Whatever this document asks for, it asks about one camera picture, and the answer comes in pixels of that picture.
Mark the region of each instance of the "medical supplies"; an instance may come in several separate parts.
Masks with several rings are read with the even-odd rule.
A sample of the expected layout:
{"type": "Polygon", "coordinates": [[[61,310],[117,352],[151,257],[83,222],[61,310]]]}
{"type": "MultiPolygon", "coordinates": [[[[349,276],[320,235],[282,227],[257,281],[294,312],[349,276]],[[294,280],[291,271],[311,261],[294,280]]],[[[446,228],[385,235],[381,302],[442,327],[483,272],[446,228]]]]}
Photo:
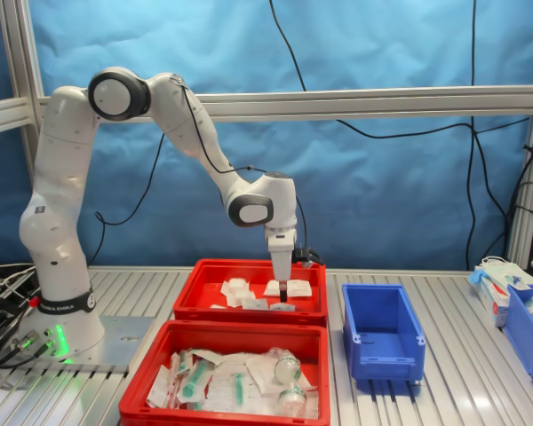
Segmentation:
{"type": "Polygon", "coordinates": [[[173,353],[170,370],[160,367],[147,405],[317,418],[317,398],[315,386],[303,375],[300,361],[290,351],[273,348],[264,354],[222,355],[194,349],[173,353]],[[187,360],[193,357],[196,362],[187,367],[187,360]],[[306,413],[308,392],[315,404],[311,403],[306,413]]]}

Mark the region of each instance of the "green led light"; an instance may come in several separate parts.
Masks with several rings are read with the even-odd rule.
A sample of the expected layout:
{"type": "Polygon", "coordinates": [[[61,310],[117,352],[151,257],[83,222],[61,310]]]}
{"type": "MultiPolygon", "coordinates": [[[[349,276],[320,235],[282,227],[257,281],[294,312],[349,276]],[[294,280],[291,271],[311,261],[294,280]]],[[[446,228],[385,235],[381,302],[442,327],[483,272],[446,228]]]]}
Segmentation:
{"type": "Polygon", "coordinates": [[[61,328],[61,326],[55,326],[55,331],[57,331],[57,338],[60,341],[60,351],[56,356],[64,357],[69,353],[68,341],[65,339],[65,334],[63,333],[63,328],[61,328]]]}

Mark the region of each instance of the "red plastic bin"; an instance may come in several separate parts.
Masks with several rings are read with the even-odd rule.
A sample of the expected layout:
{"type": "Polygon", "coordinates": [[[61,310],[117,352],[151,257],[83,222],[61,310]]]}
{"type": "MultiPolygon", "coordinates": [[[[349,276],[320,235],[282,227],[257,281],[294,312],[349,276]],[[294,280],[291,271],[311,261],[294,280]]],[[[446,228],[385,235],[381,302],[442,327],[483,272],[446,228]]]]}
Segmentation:
{"type": "Polygon", "coordinates": [[[118,405],[121,424],[123,426],[328,426],[330,425],[328,373],[328,339],[326,329],[322,327],[168,321],[160,328],[118,405]],[[320,395],[317,420],[171,410],[150,408],[146,404],[146,397],[160,366],[170,366],[170,356],[173,352],[201,348],[224,354],[243,351],[264,353],[273,347],[291,351],[300,360],[302,371],[308,381],[317,386],[320,395]]]}
{"type": "Polygon", "coordinates": [[[212,309],[213,304],[227,306],[221,286],[224,280],[245,278],[257,299],[265,298],[269,306],[280,302],[278,296],[262,296],[267,283],[274,279],[270,260],[203,259],[197,262],[174,304],[177,320],[260,322],[267,324],[303,324],[326,326],[326,268],[313,264],[305,269],[293,264],[290,277],[308,280],[311,297],[289,297],[288,303],[296,306],[295,312],[247,311],[243,308],[212,309]]]}

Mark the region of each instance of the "black cable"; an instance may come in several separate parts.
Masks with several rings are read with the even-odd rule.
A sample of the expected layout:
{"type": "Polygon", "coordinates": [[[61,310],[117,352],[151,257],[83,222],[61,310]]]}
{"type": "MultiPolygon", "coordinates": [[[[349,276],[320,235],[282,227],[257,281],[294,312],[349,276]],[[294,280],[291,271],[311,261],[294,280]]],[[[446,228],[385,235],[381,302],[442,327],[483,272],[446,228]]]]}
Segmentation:
{"type": "Polygon", "coordinates": [[[472,235],[473,235],[473,230],[474,228],[476,227],[476,215],[475,215],[475,212],[473,210],[473,204],[472,204],[472,194],[470,193],[470,180],[471,180],[471,176],[472,176],[472,162],[473,162],[473,147],[474,147],[474,140],[473,140],[473,137],[472,137],[472,144],[470,146],[470,159],[469,159],[469,162],[468,162],[468,173],[467,173],[467,178],[466,178],[466,182],[465,182],[465,192],[466,192],[466,195],[468,197],[468,205],[470,206],[470,213],[472,214],[472,226],[470,227],[470,233],[468,234],[468,240],[465,244],[465,268],[467,271],[470,270],[470,261],[468,260],[468,255],[470,253],[470,244],[472,242],[472,235]]]}
{"type": "MultiPolygon", "coordinates": [[[[286,46],[288,47],[288,51],[289,51],[289,53],[290,53],[290,55],[292,57],[292,62],[294,62],[294,68],[296,69],[296,74],[298,75],[298,79],[300,80],[300,85],[302,86],[302,91],[308,91],[306,86],[305,86],[305,84],[304,84],[304,79],[302,78],[302,73],[300,72],[300,67],[298,66],[298,62],[296,60],[296,56],[294,56],[294,50],[292,50],[292,46],[290,46],[290,42],[286,38],[286,35],[284,34],[284,31],[282,31],[282,28],[281,28],[281,26],[278,23],[278,19],[276,18],[276,13],[274,11],[273,0],[269,0],[269,3],[270,3],[271,11],[273,13],[274,23],[276,24],[276,27],[278,28],[278,32],[280,33],[280,35],[284,39],[284,42],[286,43],[286,46]]],[[[518,124],[520,122],[526,122],[527,120],[529,120],[529,117],[528,118],[522,118],[521,120],[518,120],[516,122],[509,122],[508,124],[503,124],[503,125],[500,125],[500,126],[497,126],[497,127],[492,127],[490,129],[481,130],[478,133],[485,133],[485,132],[488,132],[488,131],[503,129],[505,127],[509,127],[509,126],[513,126],[515,124],[518,124]]],[[[359,130],[356,127],[354,127],[353,125],[349,124],[348,122],[344,122],[343,120],[336,120],[336,122],[339,122],[340,124],[345,125],[349,129],[359,133],[360,135],[363,135],[364,137],[371,138],[371,139],[406,138],[406,137],[409,137],[409,136],[429,135],[429,134],[435,133],[437,131],[451,129],[451,128],[457,127],[457,126],[464,126],[464,127],[467,127],[467,128],[471,129],[470,124],[465,123],[465,122],[460,122],[460,123],[457,123],[457,124],[452,124],[450,126],[440,127],[438,129],[432,129],[432,130],[427,130],[427,131],[420,131],[420,132],[417,132],[417,133],[403,133],[403,134],[395,134],[395,135],[376,136],[376,135],[371,135],[369,133],[366,133],[366,132],[364,132],[362,130],[359,130]]]]}
{"type": "Polygon", "coordinates": [[[158,158],[160,158],[160,151],[162,151],[162,144],[163,144],[164,137],[165,137],[165,135],[162,134],[162,137],[160,138],[160,144],[158,145],[158,151],[156,153],[156,157],[154,158],[154,165],[152,166],[152,171],[150,171],[150,178],[148,179],[148,185],[147,185],[146,189],[144,190],[144,193],[140,197],[140,200],[139,200],[138,204],[136,205],[136,207],[134,208],[134,210],[132,211],[132,213],[127,218],[125,218],[125,220],[122,220],[120,222],[107,222],[105,220],[105,218],[103,217],[103,215],[100,214],[99,211],[95,211],[95,217],[103,224],[103,231],[102,231],[102,234],[100,235],[99,246],[97,247],[97,251],[95,251],[95,254],[93,255],[93,257],[89,261],[89,266],[91,266],[92,263],[95,261],[95,259],[97,258],[98,253],[100,252],[100,248],[103,247],[103,241],[105,240],[105,231],[106,231],[105,227],[107,225],[108,226],[119,226],[119,225],[125,224],[126,222],[128,222],[129,220],[132,219],[132,217],[138,211],[138,209],[140,207],[140,204],[142,204],[142,202],[144,201],[144,198],[146,197],[146,195],[148,193],[148,190],[150,189],[150,186],[152,185],[152,178],[154,177],[154,171],[156,170],[156,164],[158,163],[158,158]]]}
{"type": "Polygon", "coordinates": [[[501,237],[504,236],[504,233],[505,233],[505,231],[502,231],[502,232],[496,237],[496,239],[493,240],[493,242],[489,245],[488,249],[487,249],[486,251],[484,251],[483,255],[481,255],[481,258],[482,258],[482,259],[483,259],[484,257],[486,257],[486,256],[488,255],[489,251],[493,249],[493,247],[497,244],[497,242],[498,242],[499,240],[501,240],[501,237]]]}
{"type": "MultiPolygon", "coordinates": [[[[303,91],[307,91],[306,85],[304,84],[304,79],[302,78],[302,74],[301,74],[300,68],[298,66],[298,62],[296,60],[296,56],[294,55],[294,50],[292,50],[292,47],[290,46],[290,42],[286,38],[286,35],[284,34],[284,31],[282,30],[280,24],[278,23],[278,19],[276,18],[276,13],[274,11],[273,0],[269,0],[269,3],[270,3],[270,8],[271,8],[271,11],[272,11],[272,14],[273,14],[274,23],[276,24],[276,27],[278,28],[279,33],[281,34],[282,38],[284,39],[284,42],[286,43],[286,46],[288,47],[289,53],[290,53],[290,55],[292,57],[292,62],[294,63],[294,67],[296,68],[296,72],[298,74],[298,79],[300,80],[300,85],[302,86],[302,90],[303,91]]],[[[472,54],[471,85],[472,86],[475,85],[476,9],[477,9],[477,2],[476,2],[476,0],[473,0],[472,52],[471,52],[471,54],[472,54]]],[[[485,185],[486,185],[486,191],[488,192],[488,195],[489,195],[490,199],[496,205],[497,209],[499,209],[499,211],[502,213],[502,216],[504,218],[505,235],[508,235],[508,233],[509,233],[509,230],[508,230],[508,228],[509,228],[508,217],[507,217],[507,215],[505,214],[504,210],[501,208],[501,206],[499,205],[499,203],[497,202],[497,200],[495,199],[495,197],[493,196],[493,194],[491,193],[491,191],[489,189],[488,172],[487,172],[487,169],[486,169],[485,158],[484,158],[484,155],[483,155],[483,151],[481,150],[480,140],[478,139],[477,135],[479,133],[485,133],[487,131],[503,129],[505,127],[509,127],[509,126],[514,125],[514,124],[518,124],[520,122],[526,122],[528,119],[529,118],[523,118],[523,119],[518,120],[516,122],[510,122],[508,124],[503,124],[503,125],[491,128],[491,129],[486,129],[486,130],[482,130],[480,132],[476,132],[474,117],[471,117],[471,123],[470,124],[462,122],[462,123],[452,124],[450,126],[444,126],[444,127],[438,128],[438,129],[426,130],[426,131],[415,132],[415,133],[402,133],[402,134],[384,135],[384,136],[371,135],[369,133],[366,133],[366,132],[364,132],[362,130],[357,129],[352,124],[349,124],[348,122],[345,122],[343,120],[336,120],[336,121],[339,122],[340,124],[343,124],[344,126],[349,128],[350,130],[353,130],[356,133],[359,133],[360,135],[363,135],[366,138],[372,138],[372,139],[406,138],[406,137],[410,137],[410,136],[422,136],[422,135],[428,135],[428,134],[431,134],[431,133],[435,133],[437,131],[451,129],[451,128],[458,127],[458,126],[467,127],[467,128],[470,129],[470,131],[472,133],[472,135],[471,135],[472,148],[471,148],[471,151],[470,151],[471,158],[470,158],[470,162],[468,164],[468,173],[467,173],[467,181],[466,181],[466,194],[467,194],[467,198],[468,198],[468,203],[470,205],[470,212],[472,213],[472,226],[471,226],[471,229],[470,229],[470,234],[468,235],[468,241],[466,243],[466,250],[465,250],[466,269],[469,269],[469,260],[468,260],[469,249],[470,249],[470,243],[471,243],[472,236],[473,236],[473,230],[475,228],[475,213],[473,211],[472,196],[470,194],[470,177],[471,177],[472,165],[473,165],[473,144],[474,144],[474,140],[475,140],[475,142],[476,142],[476,144],[477,144],[477,146],[478,146],[478,148],[480,150],[480,157],[481,157],[481,160],[482,160],[482,166],[483,166],[483,171],[484,171],[484,181],[485,181],[485,185]]]]}
{"type": "MultiPolygon", "coordinates": [[[[184,98],[186,99],[187,103],[187,109],[189,110],[189,113],[192,115],[192,121],[194,122],[195,131],[197,132],[197,137],[199,138],[199,143],[202,146],[203,153],[205,154],[205,158],[207,159],[208,163],[212,166],[212,168],[217,171],[219,174],[224,175],[226,173],[233,173],[234,171],[239,170],[254,170],[254,171],[260,171],[261,173],[267,173],[266,170],[259,169],[255,166],[242,166],[237,168],[232,168],[229,170],[219,170],[217,166],[211,161],[211,158],[209,154],[207,153],[207,149],[205,148],[205,144],[203,143],[202,134],[199,131],[199,126],[197,125],[197,120],[195,119],[194,111],[189,103],[189,98],[187,97],[186,88],[182,86],[181,88],[184,91],[184,98]]],[[[307,234],[307,228],[306,228],[306,218],[304,216],[304,210],[302,209],[302,203],[300,203],[300,200],[298,199],[298,196],[296,197],[296,201],[298,203],[298,207],[300,208],[300,215],[302,216],[302,224],[304,225],[304,245],[305,247],[308,247],[308,234],[307,234]]]]}
{"type": "Polygon", "coordinates": [[[296,202],[300,208],[300,215],[302,215],[302,225],[304,226],[304,247],[308,247],[308,230],[306,229],[306,218],[304,217],[304,210],[302,209],[302,203],[296,197],[296,202]]]}
{"type": "Polygon", "coordinates": [[[199,131],[199,126],[197,125],[197,120],[195,119],[194,111],[192,108],[192,105],[189,103],[189,98],[187,97],[186,88],[182,86],[181,88],[184,91],[184,98],[186,98],[187,103],[187,109],[189,110],[189,113],[192,115],[192,121],[194,122],[195,131],[197,132],[197,137],[199,138],[199,143],[202,146],[203,153],[205,154],[205,158],[207,158],[208,163],[212,166],[212,168],[217,171],[220,175],[225,175],[226,173],[233,173],[234,171],[239,170],[256,170],[260,171],[261,173],[267,173],[266,170],[262,170],[259,168],[256,168],[255,166],[243,166],[243,167],[237,167],[236,169],[229,169],[229,170],[219,170],[217,166],[211,161],[211,158],[209,154],[207,154],[207,149],[205,148],[205,144],[203,143],[202,134],[199,131]]]}
{"type": "Polygon", "coordinates": [[[6,355],[0,358],[0,366],[2,366],[4,362],[8,362],[10,359],[14,358],[19,353],[20,353],[20,349],[18,348],[14,349],[13,351],[8,352],[6,355]]]}
{"type": "Polygon", "coordinates": [[[509,218],[507,214],[505,213],[504,209],[501,207],[501,205],[497,202],[496,197],[494,197],[493,193],[491,193],[491,190],[489,189],[489,181],[488,181],[488,167],[486,165],[486,158],[484,157],[483,150],[481,149],[480,139],[478,138],[478,134],[474,133],[473,137],[476,141],[476,145],[478,146],[478,151],[480,151],[480,158],[481,158],[481,166],[483,168],[483,178],[484,178],[484,184],[486,186],[486,191],[488,192],[488,195],[490,199],[493,201],[493,203],[496,205],[497,209],[501,213],[502,217],[504,218],[504,251],[502,253],[502,256],[505,255],[505,248],[507,247],[507,237],[509,236],[509,218]]]}
{"type": "Polygon", "coordinates": [[[525,210],[525,211],[528,211],[529,213],[531,213],[533,215],[533,210],[531,209],[528,209],[526,207],[523,207],[523,206],[515,206],[516,209],[520,209],[520,210],[525,210]]]}
{"type": "Polygon", "coordinates": [[[27,364],[28,362],[33,361],[34,359],[38,359],[38,358],[39,358],[39,355],[32,355],[30,358],[24,359],[23,361],[20,361],[20,362],[18,362],[16,364],[12,364],[12,365],[9,365],[9,366],[1,365],[0,366],[0,370],[3,370],[5,368],[18,368],[18,367],[21,367],[21,366],[27,364]]]}
{"type": "Polygon", "coordinates": [[[527,170],[529,169],[529,166],[533,162],[533,154],[528,158],[528,160],[525,162],[525,165],[523,166],[523,169],[521,170],[521,173],[519,175],[519,178],[517,179],[517,183],[515,184],[515,188],[512,192],[512,198],[509,201],[509,208],[507,209],[507,216],[510,216],[513,214],[513,206],[517,202],[517,198],[519,197],[519,189],[521,188],[521,181],[523,180],[523,177],[525,176],[525,173],[527,173],[527,170]]]}
{"type": "Polygon", "coordinates": [[[521,183],[519,184],[519,188],[521,188],[522,186],[525,186],[525,185],[533,185],[533,182],[531,182],[531,181],[528,181],[528,182],[521,182],[521,183]]]}
{"type": "Polygon", "coordinates": [[[294,62],[294,67],[296,68],[296,72],[298,74],[298,78],[300,79],[300,84],[302,84],[302,90],[307,91],[306,86],[304,85],[304,80],[302,79],[302,74],[300,73],[300,68],[298,67],[298,62],[296,61],[296,57],[294,56],[294,51],[292,51],[292,47],[290,47],[290,43],[288,39],[286,38],[286,35],[284,35],[284,31],[282,31],[281,26],[278,24],[278,19],[276,18],[276,13],[274,12],[273,0],[269,0],[269,2],[270,2],[270,10],[273,12],[274,23],[278,27],[278,31],[281,33],[281,36],[284,39],[286,46],[288,47],[288,50],[292,57],[292,61],[294,62]]]}
{"type": "Polygon", "coordinates": [[[492,127],[491,129],[476,131],[476,134],[479,135],[480,133],[485,133],[487,131],[504,129],[504,128],[509,127],[509,126],[513,126],[515,124],[519,124],[520,122],[526,122],[527,120],[530,120],[530,117],[522,118],[521,120],[518,120],[516,122],[509,122],[508,124],[502,124],[501,126],[492,127]]]}

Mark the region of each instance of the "wire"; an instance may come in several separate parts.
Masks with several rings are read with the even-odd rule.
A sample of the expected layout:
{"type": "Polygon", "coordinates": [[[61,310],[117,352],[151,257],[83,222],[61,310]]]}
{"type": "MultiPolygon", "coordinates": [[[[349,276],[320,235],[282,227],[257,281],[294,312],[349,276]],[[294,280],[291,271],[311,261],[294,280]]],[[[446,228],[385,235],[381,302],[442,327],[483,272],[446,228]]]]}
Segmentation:
{"type": "Polygon", "coordinates": [[[38,358],[39,357],[37,355],[32,355],[30,358],[24,359],[23,361],[20,361],[20,362],[18,362],[16,364],[12,364],[10,366],[0,365],[0,370],[5,369],[5,368],[18,368],[18,367],[21,367],[24,364],[27,364],[28,362],[33,361],[34,359],[38,359],[38,358]]]}
{"type": "Polygon", "coordinates": [[[304,210],[302,209],[302,203],[296,197],[296,202],[300,208],[300,215],[302,215],[302,225],[304,226],[304,247],[308,247],[308,230],[306,229],[306,218],[304,217],[304,210]]]}
{"type": "Polygon", "coordinates": [[[472,194],[470,193],[470,181],[472,177],[472,162],[473,162],[473,147],[474,147],[473,142],[474,140],[472,138],[472,144],[470,146],[470,159],[468,161],[468,173],[467,173],[466,182],[465,182],[465,193],[468,197],[468,205],[470,206],[470,213],[472,214],[472,226],[470,227],[470,233],[468,234],[468,240],[465,244],[465,268],[467,271],[470,270],[470,261],[468,259],[469,257],[468,255],[470,253],[470,244],[472,243],[473,230],[476,227],[476,215],[473,210],[472,194]]]}
{"type": "MultiPolygon", "coordinates": [[[[187,97],[187,91],[184,86],[182,86],[182,90],[184,91],[184,98],[186,98],[187,103],[187,109],[189,110],[190,114],[192,115],[192,121],[194,122],[195,131],[197,131],[197,137],[199,138],[199,143],[202,146],[203,153],[205,154],[205,158],[207,159],[208,163],[212,166],[212,168],[217,171],[219,174],[224,175],[226,173],[233,173],[234,171],[239,170],[254,170],[254,171],[260,171],[261,173],[268,173],[266,170],[259,169],[255,166],[242,166],[238,168],[232,168],[229,170],[219,170],[217,166],[211,161],[211,158],[209,154],[207,153],[207,149],[205,148],[205,144],[203,143],[202,134],[199,131],[199,126],[197,125],[197,120],[195,119],[194,115],[194,109],[192,108],[191,104],[189,103],[189,98],[187,97]]],[[[304,216],[304,210],[302,209],[302,203],[298,199],[298,196],[296,197],[296,202],[298,203],[298,207],[300,208],[300,215],[302,216],[302,224],[304,226],[304,245],[305,247],[308,247],[308,233],[306,228],[306,218],[304,216]]]]}
{"type": "Polygon", "coordinates": [[[531,182],[531,181],[528,181],[528,182],[521,182],[521,183],[519,184],[519,188],[521,188],[522,186],[525,186],[525,185],[533,185],[533,182],[531,182]]]}
{"type": "MultiPolygon", "coordinates": [[[[303,91],[307,91],[306,85],[304,84],[304,79],[302,78],[302,74],[301,74],[300,68],[298,66],[298,61],[296,60],[296,56],[294,55],[294,50],[292,50],[292,47],[290,46],[290,42],[288,41],[288,38],[286,38],[286,35],[284,34],[284,31],[282,30],[282,28],[281,28],[281,26],[280,26],[280,24],[278,22],[278,19],[276,18],[276,13],[274,11],[273,0],[269,0],[269,3],[270,3],[270,8],[271,8],[271,11],[272,11],[272,14],[273,14],[274,23],[276,24],[276,27],[278,28],[279,33],[281,34],[282,38],[284,39],[284,42],[286,43],[286,46],[288,47],[289,53],[290,53],[290,55],[292,57],[292,62],[294,63],[294,67],[296,68],[296,72],[298,74],[298,79],[300,80],[300,85],[302,86],[302,90],[303,91]]],[[[472,51],[471,51],[471,56],[472,56],[471,85],[472,86],[475,85],[476,9],[477,9],[477,2],[476,2],[476,0],[473,0],[472,51]]],[[[438,131],[443,131],[443,130],[447,130],[447,129],[451,129],[451,128],[455,128],[455,127],[460,127],[460,126],[461,127],[467,127],[467,128],[470,129],[470,131],[472,133],[472,135],[471,135],[472,147],[471,147],[471,150],[470,150],[470,162],[468,163],[468,173],[467,173],[467,180],[466,180],[466,194],[467,194],[467,198],[468,198],[468,204],[470,206],[470,213],[472,214],[472,226],[471,226],[471,229],[470,229],[470,233],[468,235],[468,241],[466,243],[466,250],[465,250],[466,269],[470,269],[469,268],[468,257],[469,257],[470,244],[471,244],[471,240],[472,240],[472,236],[473,236],[473,230],[475,228],[475,220],[476,220],[475,212],[473,211],[472,196],[470,194],[470,180],[471,180],[472,165],[473,165],[473,144],[474,144],[474,140],[475,140],[475,142],[476,142],[476,144],[477,144],[477,146],[478,146],[478,148],[480,150],[480,157],[481,157],[481,160],[482,160],[482,166],[483,166],[483,171],[484,171],[484,181],[485,181],[486,191],[488,192],[488,195],[489,195],[490,199],[496,205],[497,209],[499,209],[499,211],[502,213],[502,216],[504,218],[504,223],[505,223],[505,235],[507,235],[509,233],[509,230],[508,230],[508,228],[509,228],[508,217],[507,217],[507,215],[505,214],[504,210],[501,208],[501,206],[499,205],[499,203],[497,202],[497,200],[495,199],[495,197],[493,196],[493,194],[491,193],[491,191],[489,189],[488,172],[487,172],[487,168],[486,168],[486,164],[485,164],[485,158],[484,158],[484,155],[483,155],[483,151],[481,150],[480,140],[478,139],[477,135],[479,133],[485,133],[485,132],[488,132],[488,131],[503,129],[503,128],[518,124],[520,122],[526,122],[527,120],[529,120],[529,118],[523,118],[523,119],[518,120],[516,122],[509,122],[508,124],[503,124],[503,125],[500,125],[500,126],[497,126],[497,127],[493,127],[493,128],[490,128],[490,129],[486,129],[486,130],[482,130],[480,132],[477,132],[475,130],[474,117],[471,117],[471,123],[470,124],[461,122],[461,123],[452,124],[450,126],[444,126],[444,127],[440,127],[440,128],[437,128],[437,129],[432,129],[432,130],[425,130],[425,131],[414,132],[414,133],[400,133],[400,134],[393,134],[393,135],[383,135],[383,136],[371,135],[371,134],[366,133],[366,132],[364,132],[362,130],[359,130],[358,128],[356,128],[352,124],[350,124],[348,122],[345,122],[343,120],[336,120],[336,121],[339,122],[340,124],[346,126],[350,130],[353,130],[356,133],[359,133],[360,135],[363,135],[366,138],[372,138],[372,139],[389,139],[389,138],[406,138],[406,137],[412,137],[412,136],[423,136],[423,135],[428,135],[428,134],[431,134],[431,133],[436,133],[438,131]]]]}
{"type": "Polygon", "coordinates": [[[132,217],[138,211],[140,204],[142,204],[142,202],[144,201],[144,198],[146,197],[148,190],[150,189],[150,186],[152,185],[152,178],[154,177],[154,171],[156,169],[156,164],[158,163],[158,158],[160,158],[160,152],[162,151],[162,144],[163,144],[164,137],[165,137],[165,134],[162,134],[162,137],[160,138],[160,144],[158,145],[158,151],[156,153],[156,157],[154,158],[154,165],[152,166],[152,171],[150,171],[150,178],[148,179],[148,185],[146,187],[146,190],[144,190],[144,193],[140,197],[140,200],[138,204],[136,205],[136,207],[134,208],[134,210],[132,211],[132,213],[127,218],[125,218],[125,220],[122,220],[120,222],[107,222],[105,218],[103,217],[103,215],[100,214],[99,211],[95,211],[95,217],[103,224],[103,231],[102,231],[102,234],[100,235],[99,246],[97,247],[97,251],[95,251],[95,254],[92,256],[91,260],[89,261],[89,266],[91,266],[92,263],[95,261],[95,259],[97,258],[97,255],[100,252],[101,247],[103,247],[103,242],[105,240],[106,226],[119,226],[119,225],[125,224],[126,222],[132,219],[132,217]]]}
{"type": "Polygon", "coordinates": [[[278,19],[276,18],[276,12],[274,11],[273,0],[269,0],[269,3],[270,3],[270,10],[273,12],[274,23],[278,27],[278,31],[281,33],[281,36],[284,39],[284,42],[286,43],[286,46],[288,47],[288,50],[292,57],[292,61],[294,62],[294,67],[296,68],[298,78],[300,79],[300,84],[302,84],[302,90],[307,91],[306,86],[304,85],[304,80],[302,79],[302,74],[300,73],[300,68],[298,67],[298,62],[296,61],[296,57],[294,56],[294,51],[292,51],[292,47],[290,46],[290,43],[288,39],[286,38],[286,35],[284,35],[284,31],[282,31],[282,28],[278,23],[278,19]]]}
{"type": "Polygon", "coordinates": [[[509,122],[508,124],[502,124],[501,126],[492,127],[491,129],[480,130],[480,131],[477,131],[476,134],[479,135],[480,133],[486,133],[487,131],[493,131],[493,130],[504,129],[504,128],[509,127],[509,126],[513,126],[513,125],[515,125],[515,124],[519,124],[520,122],[526,122],[527,120],[530,120],[530,117],[523,118],[523,119],[518,120],[518,121],[516,121],[516,122],[509,122]]]}
{"type": "Polygon", "coordinates": [[[519,197],[519,189],[521,187],[521,181],[523,180],[523,177],[525,176],[525,173],[527,173],[527,170],[529,169],[529,166],[533,162],[533,154],[528,158],[528,160],[525,162],[525,165],[523,166],[523,169],[521,170],[521,173],[519,175],[519,178],[517,179],[517,183],[515,184],[515,188],[513,189],[512,198],[509,201],[509,208],[507,209],[507,216],[512,214],[513,206],[517,202],[517,198],[519,197]]]}
{"type": "MultiPolygon", "coordinates": [[[[21,265],[27,265],[27,264],[0,264],[0,268],[5,268],[5,267],[11,267],[11,266],[21,266],[21,265]]],[[[33,271],[35,270],[35,266],[32,266],[31,268],[28,268],[26,269],[25,271],[21,271],[21,272],[16,272],[12,275],[10,275],[9,277],[7,278],[4,278],[4,279],[0,279],[0,286],[3,286],[3,287],[6,287],[8,288],[11,292],[13,292],[13,294],[15,294],[16,296],[19,296],[21,297],[22,299],[25,299],[26,297],[21,295],[20,293],[18,293],[16,290],[14,290],[13,288],[11,288],[8,284],[7,284],[7,281],[13,279],[13,278],[16,278],[16,277],[19,277],[21,275],[24,275],[30,271],[33,271]]]]}
{"type": "Polygon", "coordinates": [[[501,238],[504,236],[504,233],[505,231],[502,231],[497,237],[495,240],[493,240],[493,242],[489,245],[488,249],[486,249],[486,251],[483,253],[483,255],[481,255],[481,258],[483,259],[484,257],[486,257],[489,253],[490,250],[493,249],[493,247],[497,244],[497,242],[499,240],[501,240],[501,238]]]}
{"type": "Polygon", "coordinates": [[[509,219],[507,214],[505,213],[504,209],[501,207],[501,205],[497,202],[496,197],[494,197],[493,193],[491,193],[491,190],[489,189],[489,181],[488,181],[488,167],[486,165],[486,158],[483,154],[483,149],[481,149],[480,139],[478,138],[477,133],[473,133],[473,138],[476,141],[476,145],[478,146],[478,151],[480,151],[480,158],[481,158],[481,166],[483,168],[483,178],[484,178],[484,185],[486,186],[486,192],[488,193],[488,196],[493,201],[493,203],[496,205],[497,209],[502,215],[502,218],[504,219],[504,251],[502,252],[502,256],[505,255],[505,247],[507,247],[507,236],[509,235],[509,219]]]}
{"type": "Polygon", "coordinates": [[[528,211],[529,213],[531,213],[533,215],[533,210],[531,209],[527,209],[526,207],[523,207],[523,206],[515,206],[516,209],[521,209],[521,210],[525,210],[525,211],[528,211]]]}
{"type": "Polygon", "coordinates": [[[203,143],[202,134],[199,131],[199,126],[197,125],[197,120],[195,119],[195,115],[194,115],[194,111],[193,111],[192,105],[190,104],[189,98],[187,97],[186,87],[182,86],[181,89],[184,91],[184,98],[186,98],[187,109],[189,110],[189,113],[192,115],[192,121],[194,122],[195,131],[197,131],[197,137],[199,138],[199,143],[202,146],[202,150],[203,150],[203,153],[205,154],[205,158],[207,159],[208,163],[212,166],[212,168],[215,171],[217,171],[220,175],[225,175],[226,173],[233,173],[234,171],[239,171],[239,170],[256,170],[256,171],[260,171],[262,173],[267,173],[265,170],[258,169],[255,166],[250,166],[250,165],[249,166],[238,167],[236,169],[219,170],[217,168],[217,166],[211,161],[211,158],[210,158],[209,154],[207,154],[207,149],[205,148],[205,144],[203,143]]]}

